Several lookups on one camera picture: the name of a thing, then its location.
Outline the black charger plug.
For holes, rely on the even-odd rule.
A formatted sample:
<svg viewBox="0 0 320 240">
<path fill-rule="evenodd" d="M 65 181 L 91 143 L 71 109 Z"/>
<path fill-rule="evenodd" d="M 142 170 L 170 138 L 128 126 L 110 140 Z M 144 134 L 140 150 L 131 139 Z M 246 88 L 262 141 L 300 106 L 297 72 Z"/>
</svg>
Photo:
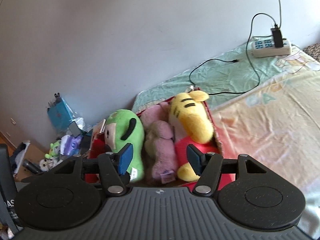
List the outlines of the black charger plug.
<svg viewBox="0 0 320 240">
<path fill-rule="evenodd" d="M 272 37 L 273 37 L 273 41 L 274 41 L 274 46 L 276 48 L 282 48 L 284 46 L 283 45 L 283 37 L 281 34 L 281 30 L 276 23 L 274 24 L 274 27 L 271 28 L 271 33 L 272 33 Z"/>
</svg>

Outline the blue notebook in plastic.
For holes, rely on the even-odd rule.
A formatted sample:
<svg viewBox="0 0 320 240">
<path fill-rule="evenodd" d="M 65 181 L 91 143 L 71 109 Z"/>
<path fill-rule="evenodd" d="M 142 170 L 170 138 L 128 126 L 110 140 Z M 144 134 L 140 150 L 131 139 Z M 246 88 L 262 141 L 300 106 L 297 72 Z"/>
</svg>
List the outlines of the blue notebook in plastic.
<svg viewBox="0 0 320 240">
<path fill-rule="evenodd" d="M 73 112 L 60 93 L 54 94 L 55 99 L 48 103 L 47 114 L 57 133 L 65 131 L 74 119 Z"/>
</svg>

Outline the white power strip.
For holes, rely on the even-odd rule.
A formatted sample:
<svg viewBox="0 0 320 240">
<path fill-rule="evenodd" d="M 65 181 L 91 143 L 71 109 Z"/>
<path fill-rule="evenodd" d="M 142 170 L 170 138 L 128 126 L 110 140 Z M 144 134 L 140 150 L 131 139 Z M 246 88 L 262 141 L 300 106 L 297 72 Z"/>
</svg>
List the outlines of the white power strip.
<svg viewBox="0 0 320 240">
<path fill-rule="evenodd" d="M 288 39 L 283 39 L 282 47 L 275 47 L 273 38 L 251 42 L 251 52 L 254 57 L 287 56 L 292 53 L 292 46 Z"/>
</svg>

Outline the green frog plush toy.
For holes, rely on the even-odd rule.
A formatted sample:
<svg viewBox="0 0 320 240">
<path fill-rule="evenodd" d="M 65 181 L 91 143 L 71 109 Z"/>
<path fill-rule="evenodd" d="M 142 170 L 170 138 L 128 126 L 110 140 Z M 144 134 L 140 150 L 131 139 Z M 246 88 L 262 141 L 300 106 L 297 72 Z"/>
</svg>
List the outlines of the green frog plush toy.
<svg viewBox="0 0 320 240">
<path fill-rule="evenodd" d="M 44 155 L 46 159 L 56 158 L 60 155 L 61 140 L 50 144 L 50 150 Z"/>
</svg>

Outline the pink plush bear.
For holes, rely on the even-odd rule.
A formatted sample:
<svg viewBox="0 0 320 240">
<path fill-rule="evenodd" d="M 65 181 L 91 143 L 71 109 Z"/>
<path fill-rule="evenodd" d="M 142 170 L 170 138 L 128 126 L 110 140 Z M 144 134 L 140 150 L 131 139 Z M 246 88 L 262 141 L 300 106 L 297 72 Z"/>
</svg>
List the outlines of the pink plush bear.
<svg viewBox="0 0 320 240">
<path fill-rule="evenodd" d="M 174 132 L 169 124 L 169 103 L 165 101 L 147 108 L 140 120 L 145 131 L 144 149 L 154 161 L 149 180 L 161 184 L 175 181 L 178 161 Z"/>
</svg>

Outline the pastel patterned bed sheet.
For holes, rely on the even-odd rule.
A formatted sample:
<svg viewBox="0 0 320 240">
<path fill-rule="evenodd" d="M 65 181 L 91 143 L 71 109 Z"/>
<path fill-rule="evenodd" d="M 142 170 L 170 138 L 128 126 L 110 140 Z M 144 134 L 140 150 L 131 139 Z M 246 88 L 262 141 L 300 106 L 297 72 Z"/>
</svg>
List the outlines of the pastel patterned bed sheet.
<svg viewBox="0 0 320 240">
<path fill-rule="evenodd" d="M 256 59 L 240 46 L 142 91 L 132 109 L 138 113 L 191 83 L 210 94 L 225 156 L 249 154 L 296 185 L 306 199 L 299 227 L 319 239 L 319 60 L 298 47 L 289 56 Z"/>
</svg>

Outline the yellow tiger plush toy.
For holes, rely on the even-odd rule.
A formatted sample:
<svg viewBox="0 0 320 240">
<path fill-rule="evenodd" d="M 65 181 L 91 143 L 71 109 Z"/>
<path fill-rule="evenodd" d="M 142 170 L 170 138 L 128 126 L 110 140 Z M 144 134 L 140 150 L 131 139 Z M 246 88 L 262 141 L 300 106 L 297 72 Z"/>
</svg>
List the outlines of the yellow tiger plush toy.
<svg viewBox="0 0 320 240">
<path fill-rule="evenodd" d="M 215 138 L 212 117 L 205 101 L 209 95 L 201 90 L 179 93 L 170 101 L 169 124 L 174 132 L 178 159 L 177 176 L 186 182 L 199 179 L 187 160 L 187 146 L 195 145 L 202 153 L 221 151 Z"/>
</svg>

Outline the white panda plush toy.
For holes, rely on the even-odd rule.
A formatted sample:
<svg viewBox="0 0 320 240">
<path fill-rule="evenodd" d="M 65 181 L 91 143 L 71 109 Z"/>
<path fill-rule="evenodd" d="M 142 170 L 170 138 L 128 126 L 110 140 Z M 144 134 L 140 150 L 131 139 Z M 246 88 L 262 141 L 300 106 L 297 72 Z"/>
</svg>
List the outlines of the white panda plush toy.
<svg viewBox="0 0 320 240">
<path fill-rule="evenodd" d="M 47 172 L 54 168 L 57 165 L 57 161 L 55 159 L 42 159 L 39 162 L 39 167 L 42 172 Z"/>
</svg>

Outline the red cardboard storage box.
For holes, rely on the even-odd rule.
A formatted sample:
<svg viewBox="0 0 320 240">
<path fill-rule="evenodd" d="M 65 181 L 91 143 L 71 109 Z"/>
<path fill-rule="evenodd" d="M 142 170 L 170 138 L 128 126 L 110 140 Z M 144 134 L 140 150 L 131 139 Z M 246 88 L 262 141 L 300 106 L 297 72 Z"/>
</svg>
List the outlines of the red cardboard storage box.
<svg viewBox="0 0 320 240">
<path fill-rule="evenodd" d="M 169 98 L 169 99 L 161 101 L 161 102 L 166 101 L 166 102 L 170 103 L 172 98 Z M 140 118 L 141 113 L 151 106 L 147 106 L 144 110 L 140 110 L 136 115 Z M 107 151 L 111 151 L 109 146 L 105 144 L 105 136 L 104 136 L 105 125 L 106 125 L 106 120 L 102 122 L 101 126 L 95 126 L 95 128 L 94 128 L 94 131 L 92 134 L 91 149 L 89 150 L 89 154 L 88 154 L 89 159 L 95 159 L 98 155 L 105 153 Z M 215 138 L 217 140 L 217 144 L 218 144 L 219 149 L 221 151 L 220 154 L 223 154 L 222 144 L 221 144 L 221 142 L 219 140 L 219 136 L 216 132 L 215 124 L 214 124 L 214 130 L 215 130 Z M 146 151 L 144 149 L 144 142 L 143 142 L 141 156 L 142 156 L 142 161 L 143 161 L 143 165 L 144 165 L 144 178 L 142 180 L 140 180 L 140 182 L 142 182 L 143 184 L 149 184 L 149 185 L 160 185 L 161 183 L 151 182 L 149 180 L 149 176 L 151 175 L 150 168 L 152 167 L 154 161 L 146 153 Z M 176 173 L 176 180 L 173 182 L 170 182 L 169 184 L 187 186 L 190 189 L 192 189 L 194 187 L 195 183 L 196 183 L 196 181 L 186 182 L 186 181 L 179 179 L 177 176 L 177 173 Z"/>
</svg>

